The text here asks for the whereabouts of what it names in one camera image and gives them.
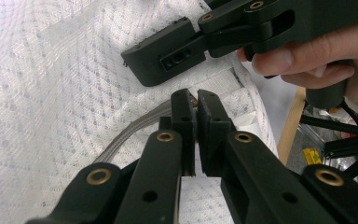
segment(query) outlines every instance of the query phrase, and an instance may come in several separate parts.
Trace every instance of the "wooden strip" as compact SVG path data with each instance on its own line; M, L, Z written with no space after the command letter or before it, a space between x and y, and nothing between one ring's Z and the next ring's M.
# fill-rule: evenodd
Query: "wooden strip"
M305 89L298 87L278 144L279 160L286 165L305 104Z

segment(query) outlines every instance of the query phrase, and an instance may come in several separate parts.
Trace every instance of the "white laundry bag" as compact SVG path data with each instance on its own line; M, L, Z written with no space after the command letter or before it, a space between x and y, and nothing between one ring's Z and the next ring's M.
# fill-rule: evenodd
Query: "white laundry bag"
M209 10L200 0L0 0L0 223L47 215L115 136L182 88L215 92L233 119L255 114L276 154L260 96L234 53L207 55L153 88L123 64L125 49L184 16L198 29ZM156 129L134 134L113 163L138 159ZM196 168L197 177L183 179L180 222L232 222L219 179Z

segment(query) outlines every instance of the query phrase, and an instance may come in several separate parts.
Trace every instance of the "yellow object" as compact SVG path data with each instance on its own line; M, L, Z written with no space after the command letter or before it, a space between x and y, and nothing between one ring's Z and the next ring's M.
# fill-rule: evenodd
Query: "yellow object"
M308 165L322 164L321 157L315 148L307 147L303 149L303 152Z

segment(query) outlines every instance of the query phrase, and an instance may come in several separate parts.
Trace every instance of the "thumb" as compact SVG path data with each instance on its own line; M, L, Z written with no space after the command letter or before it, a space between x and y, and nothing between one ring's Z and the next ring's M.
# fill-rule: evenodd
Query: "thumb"
M292 43L256 54L253 67L265 76L289 75L345 59L358 59L358 24L322 35L303 45Z

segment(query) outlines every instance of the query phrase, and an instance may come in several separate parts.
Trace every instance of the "human hand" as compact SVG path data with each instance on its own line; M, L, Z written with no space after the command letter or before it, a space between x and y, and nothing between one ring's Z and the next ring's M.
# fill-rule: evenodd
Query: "human hand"
M237 52L246 61L243 49ZM332 63L349 59L351 65ZM256 54L252 64L260 75L281 75L284 81L307 89L320 89L348 78L345 95L358 104L358 24L303 45L291 43Z

